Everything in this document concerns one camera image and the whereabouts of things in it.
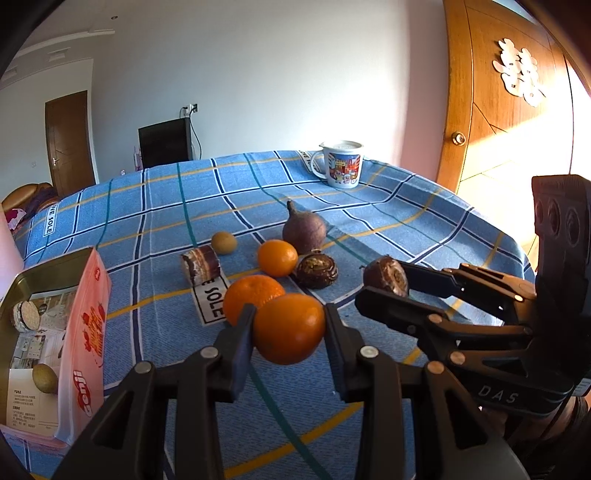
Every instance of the television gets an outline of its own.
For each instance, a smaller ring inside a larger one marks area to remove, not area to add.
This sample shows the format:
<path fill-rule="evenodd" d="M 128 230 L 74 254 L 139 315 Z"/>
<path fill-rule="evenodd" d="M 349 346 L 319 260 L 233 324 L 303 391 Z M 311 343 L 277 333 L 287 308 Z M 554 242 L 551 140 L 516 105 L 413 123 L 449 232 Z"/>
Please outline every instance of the television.
<path fill-rule="evenodd" d="M 139 149 L 144 168 L 193 159 L 189 118 L 177 118 L 140 128 Z"/>

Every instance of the orange wooden door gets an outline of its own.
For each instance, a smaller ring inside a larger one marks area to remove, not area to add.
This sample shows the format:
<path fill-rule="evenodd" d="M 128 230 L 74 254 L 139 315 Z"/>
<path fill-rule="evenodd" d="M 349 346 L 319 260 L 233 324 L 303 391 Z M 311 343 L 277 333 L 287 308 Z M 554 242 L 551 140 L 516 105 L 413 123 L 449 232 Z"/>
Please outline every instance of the orange wooden door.
<path fill-rule="evenodd" d="M 534 264 L 531 177 L 568 173 L 571 162 L 573 105 L 565 58 L 541 26 L 491 0 L 444 0 L 444 6 L 450 87 L 437 181 L 511 235 Z M 499 40 L 506 38 L 537 61 L 544 93 L 537 106 L 511 94 L 493 65 L 503 63 Z"/>
<path fill-rule="evenodd" d="M 95 184 L 87 119 L 86 91 L 45 104 L 49 169 L 61 198 Z"/>

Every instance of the blue tablecloth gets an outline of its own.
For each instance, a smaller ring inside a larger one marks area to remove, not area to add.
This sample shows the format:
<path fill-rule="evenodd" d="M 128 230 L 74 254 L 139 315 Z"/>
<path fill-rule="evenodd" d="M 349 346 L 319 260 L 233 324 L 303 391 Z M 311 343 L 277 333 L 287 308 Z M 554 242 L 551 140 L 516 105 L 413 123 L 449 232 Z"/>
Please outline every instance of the blue tablecloth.
<path fill-rule="evenodd" d="M 179 255 L 226 230 L 238 239 L 238 249 L 220 258 L 228 281 L 257 272 L 256 250 L 267 239 L 281 238 L 288 199 L 325 219 L 324 251 L 339 267 L 338 281 L 314 295 L 335 302 L 343 320 L 359 329 L 366 343 L 399 361 L 420 364 L 425 358 L 413 338 L 356 311 L 360 266 L 389 254 L 437 269 L 468 262 L 534 279 L 527 256 L 513 239 L 439 185 L 401 168 L 365 161 L 357 188 L 335 190 L 306 169 L 302 155 L 250 153 L 128 174 L 62 200 L 53 233 L 44 236 L 45 210 L 17 234 L 28 267 L 98 246 L 113 284 L 105 395 L 142 359 L 168 365 L 214 341 L 224 324 L 204 325 Z M 281 282 L 287 291 L 299 291 L 291 279 Z M 498 324 L 453 298 L 411 296 L 447 309 L 460 322 Z M 361 413 L 360 405 L 347 406 L 334 392 L 323 343 L 312 357 L 289 367 L 273 365 L 255 351 L 239 401 L 218 407 L 226 477 L 352 479 Z M 410 422 L 408 426 L 410 445 Z M 13 448 L 40 475 L 50 476 L 59 462 L 27 445 Z M 165 453 L 165 475 L 173 480 L 171 428 Z M 412 471 L 409 459 L 408 476 Z"/>

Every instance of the mug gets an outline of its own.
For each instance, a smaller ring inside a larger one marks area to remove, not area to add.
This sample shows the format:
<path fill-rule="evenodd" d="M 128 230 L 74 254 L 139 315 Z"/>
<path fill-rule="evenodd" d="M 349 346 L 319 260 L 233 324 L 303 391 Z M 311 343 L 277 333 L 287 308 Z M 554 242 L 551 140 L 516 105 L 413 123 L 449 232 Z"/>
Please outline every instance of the mug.
<path fill-rule="evenodd" d="M 329 186 L 337 189 L 352 189 L 359 184 L 363 145 L 349 140 L 322 142 L 321 151 L 312 155 L 312 173 L 326 180 Z M 316 163 L 316 157 L 324 155 L 324 167 Z"/>

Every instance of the tangerine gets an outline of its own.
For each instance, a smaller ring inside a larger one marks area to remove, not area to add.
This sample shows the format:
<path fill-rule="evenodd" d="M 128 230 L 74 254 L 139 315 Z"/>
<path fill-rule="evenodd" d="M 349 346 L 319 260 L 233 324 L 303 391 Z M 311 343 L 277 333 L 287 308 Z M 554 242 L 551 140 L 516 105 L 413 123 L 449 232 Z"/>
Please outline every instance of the tangerine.
<path fill-rule="evenodd" d="M 286 277 L 297 264 L 297 250 L 283 240 L 267 240 L 258 250 L 259 267 L 272 277 Z"/>
<path fill-rule="evenodd" d="M 257 310 L 252 340 L 270 362 L 291 365 L 308 358 L 324 336 L 322 304 L 301 293 L 287 293 Z"/>
<path fill-rule="evenodd" d="M 284 295 L 281 284 L 266 275 L 250 275 L 236 280 L 226 291 L 223 299 L 223 312 L 232 325 L 238 318 L 245 303 L 252 303 L 257 309 L 275 297 Z"/>

